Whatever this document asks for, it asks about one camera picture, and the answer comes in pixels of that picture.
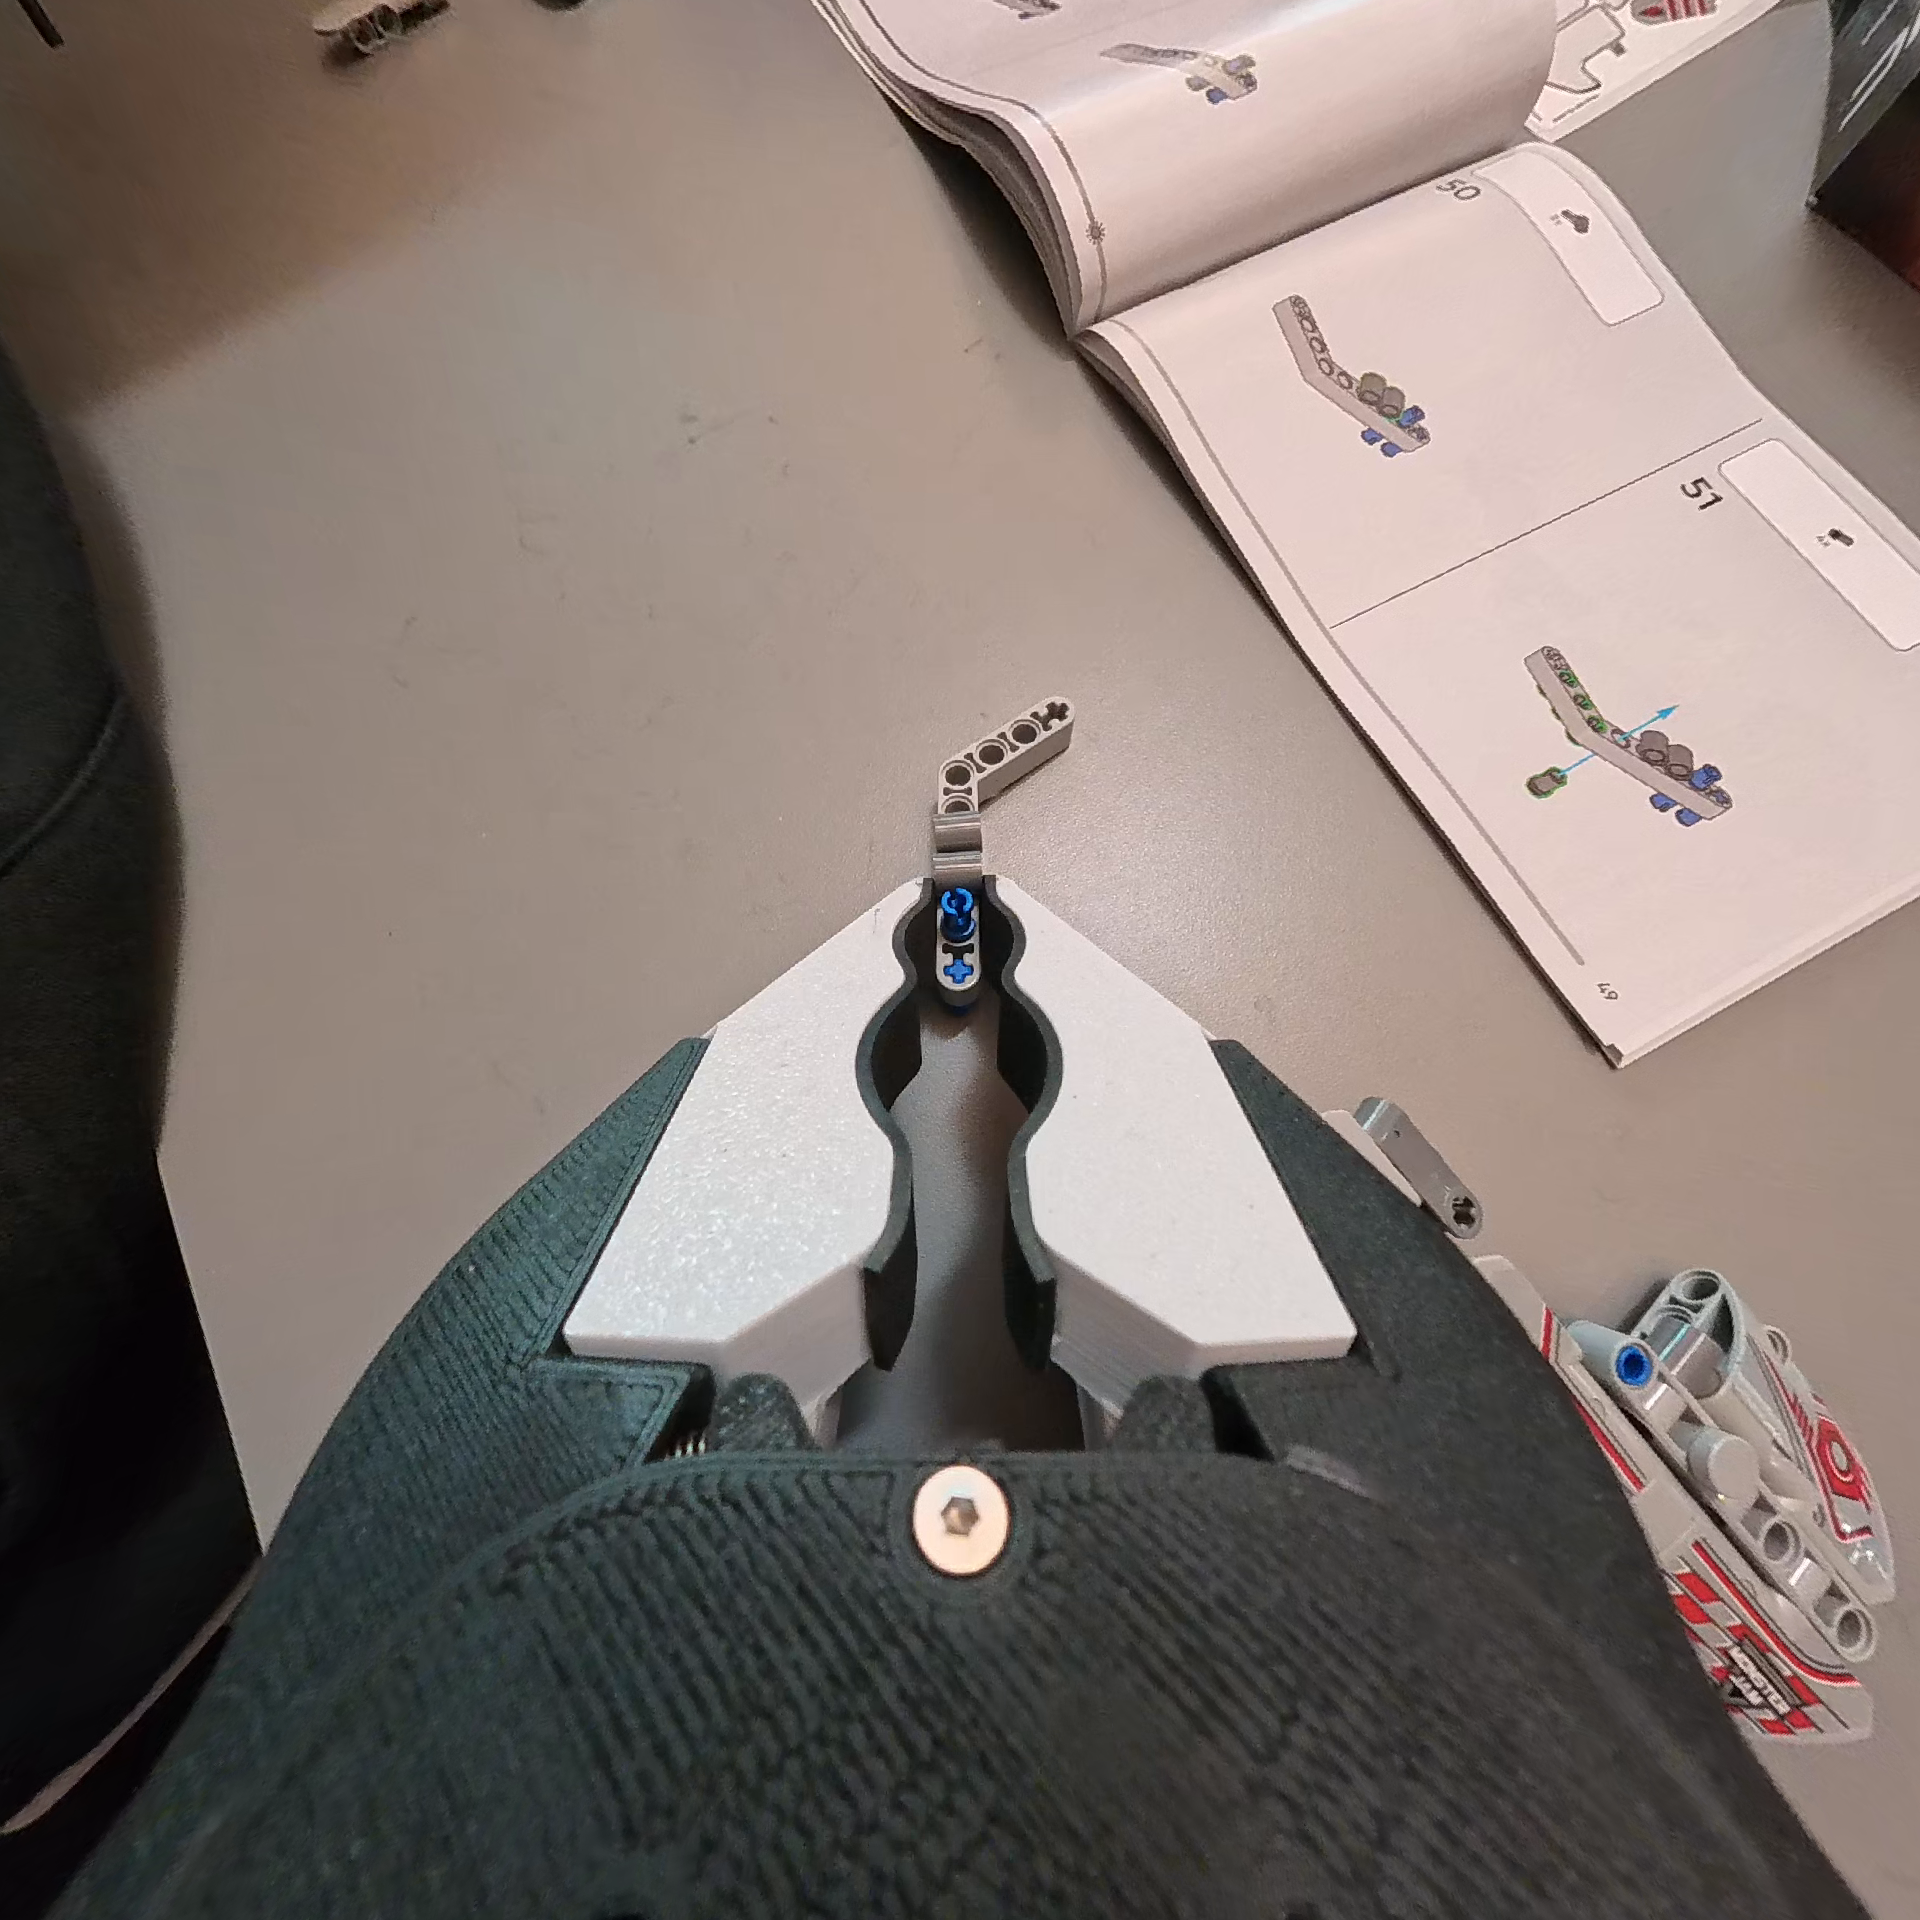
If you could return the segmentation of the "open instruction booklet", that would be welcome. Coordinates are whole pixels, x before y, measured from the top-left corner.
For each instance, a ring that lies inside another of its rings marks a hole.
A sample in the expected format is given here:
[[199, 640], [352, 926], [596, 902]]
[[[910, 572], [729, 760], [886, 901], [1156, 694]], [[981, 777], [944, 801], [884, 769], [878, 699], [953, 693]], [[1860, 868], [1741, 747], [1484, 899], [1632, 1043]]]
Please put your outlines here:
[[1528, 136], [1551, 8], [820, 13], [1626, 1066], [1914, 899], [1914, 539]]

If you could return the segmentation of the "grey toy axle connector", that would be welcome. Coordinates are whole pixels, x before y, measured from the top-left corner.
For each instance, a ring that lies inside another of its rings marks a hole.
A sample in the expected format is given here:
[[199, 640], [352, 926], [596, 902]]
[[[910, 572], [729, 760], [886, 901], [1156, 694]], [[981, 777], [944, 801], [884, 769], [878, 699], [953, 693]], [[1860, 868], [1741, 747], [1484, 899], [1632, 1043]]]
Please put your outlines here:
[[1405, 1200], [1425, 1209], [1457, 1241], [1480, 1235], [1476, 1193], [1425, 1138], [1420, 1125], [1382, 1096], [1369, 1096], [1356, 1112], [1320, 1112], [1318, 1121], [1375, 1169]]

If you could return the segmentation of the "grey red-striped toy model section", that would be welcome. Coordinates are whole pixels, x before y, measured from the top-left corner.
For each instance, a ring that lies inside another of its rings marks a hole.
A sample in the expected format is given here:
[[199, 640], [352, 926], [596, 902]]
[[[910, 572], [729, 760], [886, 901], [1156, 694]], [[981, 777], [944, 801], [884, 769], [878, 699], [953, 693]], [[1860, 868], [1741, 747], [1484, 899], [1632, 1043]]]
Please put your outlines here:
[[1897, 1594], [1893, 1544], [1788, 1334], [1705, 1266], [1626, 1331], [1553, 1315], [1497, 1254], [1476, 1268], [1568, 1385], [1727, 1714], [1776, 1742], [1869, 1738], [1858, 1672]]

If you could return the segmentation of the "dark cardboard box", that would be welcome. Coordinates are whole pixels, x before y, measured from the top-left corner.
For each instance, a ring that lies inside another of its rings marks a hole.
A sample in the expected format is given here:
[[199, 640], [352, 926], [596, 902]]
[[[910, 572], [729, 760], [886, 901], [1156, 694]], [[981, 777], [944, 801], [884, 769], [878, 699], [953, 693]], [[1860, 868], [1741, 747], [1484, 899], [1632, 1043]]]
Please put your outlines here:
[[1809, 206], [1903, 273], [1917, 213], [1917, 5], [1832, 2]]

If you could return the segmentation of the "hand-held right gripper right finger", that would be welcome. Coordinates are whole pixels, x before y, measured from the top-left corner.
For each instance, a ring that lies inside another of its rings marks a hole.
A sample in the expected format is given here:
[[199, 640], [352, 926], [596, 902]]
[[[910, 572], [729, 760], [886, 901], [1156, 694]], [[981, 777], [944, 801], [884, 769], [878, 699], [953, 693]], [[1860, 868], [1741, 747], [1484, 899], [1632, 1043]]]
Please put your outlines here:
[[985, 884], [1005, 1317], [1102, 1444], [1140, 1380], [1335, 1361], [1356, 1325], [1207, 1030], [1008, 880]]

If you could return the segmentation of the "white printed sheet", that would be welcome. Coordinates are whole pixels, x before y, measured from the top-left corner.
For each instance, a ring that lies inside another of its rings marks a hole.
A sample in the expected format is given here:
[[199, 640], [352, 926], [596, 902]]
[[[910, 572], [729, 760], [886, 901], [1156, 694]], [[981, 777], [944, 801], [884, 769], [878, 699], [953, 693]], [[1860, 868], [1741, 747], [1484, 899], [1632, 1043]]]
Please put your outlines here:
[[1558, 140], [1740, 33], [1770, 2], [1556, 2], [1527, 132]]

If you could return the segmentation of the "person's dark clothing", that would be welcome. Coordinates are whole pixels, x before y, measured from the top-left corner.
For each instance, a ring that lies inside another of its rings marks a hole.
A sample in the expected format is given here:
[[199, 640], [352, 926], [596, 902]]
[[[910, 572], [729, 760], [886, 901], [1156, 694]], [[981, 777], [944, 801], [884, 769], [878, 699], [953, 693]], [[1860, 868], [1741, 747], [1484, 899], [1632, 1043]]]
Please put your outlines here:
[[160, 1171], [160, 772], [2, 365], [5, 1818], [196, 1645], [255, 1529]]

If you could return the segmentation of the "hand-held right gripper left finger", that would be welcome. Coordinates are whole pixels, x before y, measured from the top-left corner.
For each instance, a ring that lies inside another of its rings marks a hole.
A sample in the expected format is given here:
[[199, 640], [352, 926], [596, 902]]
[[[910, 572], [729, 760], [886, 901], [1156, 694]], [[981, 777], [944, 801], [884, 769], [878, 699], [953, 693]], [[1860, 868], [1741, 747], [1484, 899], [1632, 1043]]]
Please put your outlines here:
[[895, 888], [705, 1035], [564, 1321], [569, 1354], [776, 1376], [834, 1441], [846, 1384], [911, 1317], [868, 1307], [886, 1268], [914, 1292], [910, 1161], [871, 1028], [895, 1008], [919, 1028], [898, 928], [922, 894]]

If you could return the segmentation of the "grey bent toy beam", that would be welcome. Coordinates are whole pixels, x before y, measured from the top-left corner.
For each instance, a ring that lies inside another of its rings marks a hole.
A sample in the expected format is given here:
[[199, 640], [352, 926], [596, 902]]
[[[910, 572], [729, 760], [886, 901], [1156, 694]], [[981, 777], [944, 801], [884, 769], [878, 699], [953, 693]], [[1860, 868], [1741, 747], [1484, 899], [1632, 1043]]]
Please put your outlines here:
[[1005, 787], [1033, 774], [1072, 744], [1072, 705], [1050, 697], [948, 757], [929, 814], [929, 985], [944, 1005], [968, 1013], [983, 988], [981, 899], [985, 856], [981, 812]]

